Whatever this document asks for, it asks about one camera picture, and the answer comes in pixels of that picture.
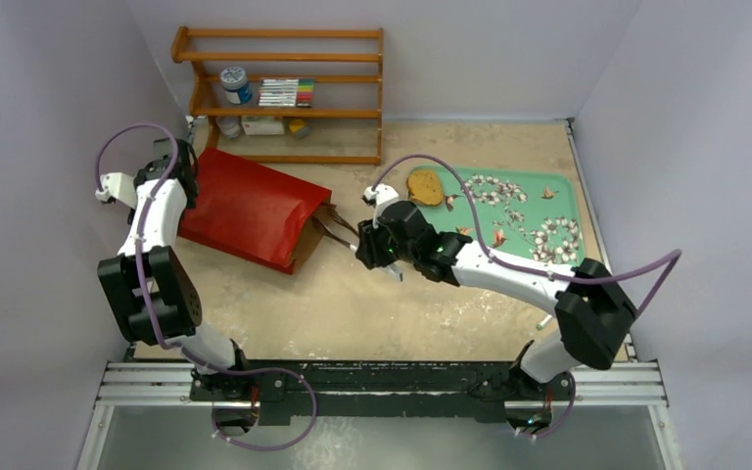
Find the red paper bag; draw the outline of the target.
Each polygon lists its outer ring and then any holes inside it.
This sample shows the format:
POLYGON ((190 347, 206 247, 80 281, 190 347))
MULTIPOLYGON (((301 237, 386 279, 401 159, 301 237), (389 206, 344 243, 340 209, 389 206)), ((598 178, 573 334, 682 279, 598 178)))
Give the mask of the red paper bag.
POLYGON ((321 236, 332 191, 217 149, 197 162, 200 194, 182 216, 179 236, 228 255, 293 275, 321 236))

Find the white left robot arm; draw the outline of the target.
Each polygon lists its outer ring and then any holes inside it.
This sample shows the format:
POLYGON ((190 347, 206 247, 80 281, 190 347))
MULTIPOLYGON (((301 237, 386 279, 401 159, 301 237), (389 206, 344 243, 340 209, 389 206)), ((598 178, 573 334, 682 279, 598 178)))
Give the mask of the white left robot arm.
POLYGON ((135 174, 97 174, 98 201, 129 207, 129 230, 97 275, 122 336, 181 353, 201 382, 214 380, 228 400, 241 400, 253 374, 240 347, 203 319, 201 297, 174 247, 186 211, 199 195, 196 156, 182 139, 153 144, 154 157, 135 174))

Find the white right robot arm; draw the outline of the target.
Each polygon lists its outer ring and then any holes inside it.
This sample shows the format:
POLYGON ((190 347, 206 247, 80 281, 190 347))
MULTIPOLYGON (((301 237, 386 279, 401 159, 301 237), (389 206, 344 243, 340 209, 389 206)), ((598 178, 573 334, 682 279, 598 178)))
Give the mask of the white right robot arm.
POLYGON ((404 262, 431 282, 502 294, 554 317, 556 332, 523 348, 513 364, 510 384, 525 399, 577 366, 610 369, 637 318, 635 305, 609 281, 610 272, 600 261, 542 267, 525 259, 517 264, 514 256, 486 250, 468 235, 437 230, 409 201, 387 205, 360 221, 356 231, 355 256, 369 269, 401 277, 404 262))

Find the green floral tray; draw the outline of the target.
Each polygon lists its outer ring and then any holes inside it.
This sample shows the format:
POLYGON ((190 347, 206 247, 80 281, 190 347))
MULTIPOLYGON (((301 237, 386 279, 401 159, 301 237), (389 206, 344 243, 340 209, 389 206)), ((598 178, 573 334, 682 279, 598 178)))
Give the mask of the green floral tray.
POLYGON ((439 231, 454 231, 504 253, 547 264, 577 265, 587 256, 572 182, 556 173, 421 165, 440 178, 445 201, 417 205, 439 231))

